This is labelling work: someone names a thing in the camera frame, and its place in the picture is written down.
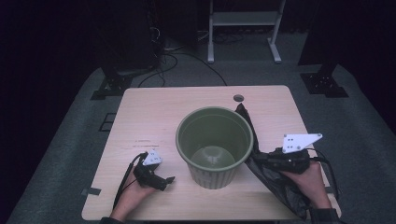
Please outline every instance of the shelf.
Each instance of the shelf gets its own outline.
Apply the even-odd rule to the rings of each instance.
[[[275,25],[276,11],[214,12],[213,26]]]

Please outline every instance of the gray carpet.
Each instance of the gray carpet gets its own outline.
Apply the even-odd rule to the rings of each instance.
[[[310,133],[323,133],[315,143],[331,161],[342,195],[339,200],[346,223],[396,223],[396,137],[360,91],[354,77],[337,66],[333,77],[348,93],[348,98],[310,95],[300,73],[317,72],[318,66],[297,66],[305,34],[279,34],[276,41],[282,64],[274,64],[265,42],[266,35],[244,35],[230,45],[215,45],[211,65],[230,86],[286,85]],[[168,48],[177,47],[169,41]],[[206,45],[198,50],[171,52],[177,65],[145,82],[149,74],[136,77],[132,87],[222,86],[221,78],[204,63]],[[175,59],[162,57],[162,69],[172,67]],[[98,223],[82,219],[85,196],[106,144],[108,133],[98,132],[107,113],[117,112],[120,96],[91,101],[104,74],[100,68],[87,79],[47,153],[35,171],[8,223]],[[282,221],[281,223],[305,223]]]

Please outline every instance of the sleeve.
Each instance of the sleeve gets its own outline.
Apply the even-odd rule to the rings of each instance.
[[[111,217],[102,217],[99,224],[124,224],[124,223]]]
[[[309,209],[313,224],[337,224],[339,218],[335,209]]]

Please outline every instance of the wooden table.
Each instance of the wooden table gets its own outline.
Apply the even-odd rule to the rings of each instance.
[[[119,184],[132,159],[155,148],[163,158],[156,175],[175,176],[164,192],[150,195],[132,212],[137,220],[280,220],[297,219],[245,164],[238,167],[232,183],[223,189],[204,189],[189,173],[176,148],[176,131],[191,111],[205,106],[235,110],[233,97],[244,96],[261,151],[283,144],[285,133],[306,133],[306,128],[285,86],[234,86],[129,89],[124,93],[92,188],[82,211],[87,220],[109,216]],[[332,205],[341,215],[337,201]]]

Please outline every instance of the plastic bucket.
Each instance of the plastic bucket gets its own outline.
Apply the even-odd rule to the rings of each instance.
[[[250,155],[253,133],[237,113],[210,106],[180,122],[176,142],[192,179],[203,188],[221,189],[231,183],[236,167]]]

